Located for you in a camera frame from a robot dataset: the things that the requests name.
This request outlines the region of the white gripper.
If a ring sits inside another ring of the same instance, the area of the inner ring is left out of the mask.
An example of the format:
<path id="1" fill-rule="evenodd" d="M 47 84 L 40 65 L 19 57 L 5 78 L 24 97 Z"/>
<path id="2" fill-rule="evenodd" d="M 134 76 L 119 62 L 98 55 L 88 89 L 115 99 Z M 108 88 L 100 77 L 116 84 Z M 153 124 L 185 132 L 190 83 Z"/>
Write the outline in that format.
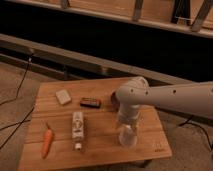
<path id="1" fill-rule="evenodd" d="M 128 125 L 133 131 L 136 131 L 139 120 L 139 109 L 139 105 L 121 104 L 117 113 L 117 123 L 119 125 Z"/>

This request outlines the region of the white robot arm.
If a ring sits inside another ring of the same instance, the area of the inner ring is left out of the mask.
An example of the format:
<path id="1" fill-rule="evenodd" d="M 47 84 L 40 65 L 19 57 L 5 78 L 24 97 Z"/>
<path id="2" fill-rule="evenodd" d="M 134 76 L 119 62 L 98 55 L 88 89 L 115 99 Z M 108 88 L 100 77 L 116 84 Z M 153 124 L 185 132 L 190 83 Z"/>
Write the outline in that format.
<path id="1" fill-rule="evenodd" d="M 115 96 L 120 103 L 117 119 L 128 126 L 138 121 L 141 105 L 213 119 L 213 82 L 150 86 L 144 77 L 134 77 Z"/>

